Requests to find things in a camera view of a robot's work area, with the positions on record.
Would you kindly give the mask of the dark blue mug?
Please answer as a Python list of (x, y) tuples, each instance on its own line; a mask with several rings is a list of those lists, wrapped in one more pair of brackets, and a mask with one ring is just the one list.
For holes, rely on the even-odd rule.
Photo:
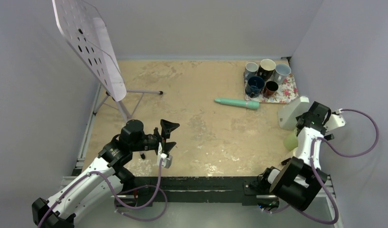
[(250, 98), (259, 97), (264, 86), (265, 86), (265, 81), (261, 77), (259, 76), (250, 77), (248, 78), (245, 86), (245, 93)]

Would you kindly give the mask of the green mug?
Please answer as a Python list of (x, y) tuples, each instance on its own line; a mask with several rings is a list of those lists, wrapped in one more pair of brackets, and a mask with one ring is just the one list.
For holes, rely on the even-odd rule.
[(298, 147), (297, 130), (293, 130), (284, 140), (283, 145), (288, 151)]

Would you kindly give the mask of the brown mug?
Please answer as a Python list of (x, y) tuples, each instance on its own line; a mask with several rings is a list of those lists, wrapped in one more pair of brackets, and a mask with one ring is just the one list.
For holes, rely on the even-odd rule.
[(266, 82), (263, 90), (263, 96), (265, 98), (269, 98), (272, 95), (275, 94), (275, 92), (278, 90), (279, 85), (274, 81), (268, 81)]

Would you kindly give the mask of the black mug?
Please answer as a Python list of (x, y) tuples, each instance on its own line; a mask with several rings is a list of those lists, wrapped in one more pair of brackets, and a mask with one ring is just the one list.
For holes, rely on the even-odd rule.
[(271, 59), (263, 59), (260, 61), (257, 76), (262, 78), (264, 81), (268, 81), (272, 76), (276, 68), (276, 63)]

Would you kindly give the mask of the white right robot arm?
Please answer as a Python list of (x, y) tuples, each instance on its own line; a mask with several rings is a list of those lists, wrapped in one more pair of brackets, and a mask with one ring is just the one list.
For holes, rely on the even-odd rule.
[(262, 192), (276, 195), (299, 211), (309, 207), (328, 178), (321, 171), (321, 144), (317, 139), (325, 136), (330, 116), (330, 108), (313, 102), (307, 112), (296, 117), (297, 150), (281, 170), (274, 167), (265, 170), (259, 180)]

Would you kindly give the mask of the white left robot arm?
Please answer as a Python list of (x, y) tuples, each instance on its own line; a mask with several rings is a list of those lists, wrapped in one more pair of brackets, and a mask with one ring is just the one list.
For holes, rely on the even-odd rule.
[(77, 205), (102, 182), (105, 182), (104, 190), (109, 190), (122, 206), (133, 210), (151, 204), (158, 192), (165, 194), (160, 188), (161, 171), (158, 171), (159, 176), (153, 186), (152, 197), (137, 207), (122, 202), (109, 180), (111, 176), (118, 178), (115, 187), (122, 194), (132, 192), (134, 176), (125, 168), (125, 164), (132, 159), (134, 152), (153, 150), (157, 155), (159, 169), (171, 166), (170, 150), (176, 143), (167, 142), (167, 139), (180, 124), (162, 119), (160, 125), (161, 128), (155, 128), (152, 134), (145, 134), (144, 125), (140, 120), (129, 120), (121, 132), (103, 147), (88, 169), (49, 199), (38, 198), (32, 203), (33, 222), (39, 228), (73, 228)]

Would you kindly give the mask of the light grey mug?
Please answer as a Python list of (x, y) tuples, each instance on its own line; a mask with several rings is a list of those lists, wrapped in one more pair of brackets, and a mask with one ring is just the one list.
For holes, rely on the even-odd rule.
[(277, 64), (275, 71), (271, 76), (271, 80), (281, 85), (284, 80), (292, 73), (292, 70), (287, 64)]

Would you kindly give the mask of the grey mug with lettering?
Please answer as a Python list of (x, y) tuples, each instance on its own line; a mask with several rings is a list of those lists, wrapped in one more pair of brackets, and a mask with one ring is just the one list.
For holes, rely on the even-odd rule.
[(244, 80), (247, 80), (250, 77), (256, 76), (259, 66), (255, 62), (247, 62), (243, 72)]

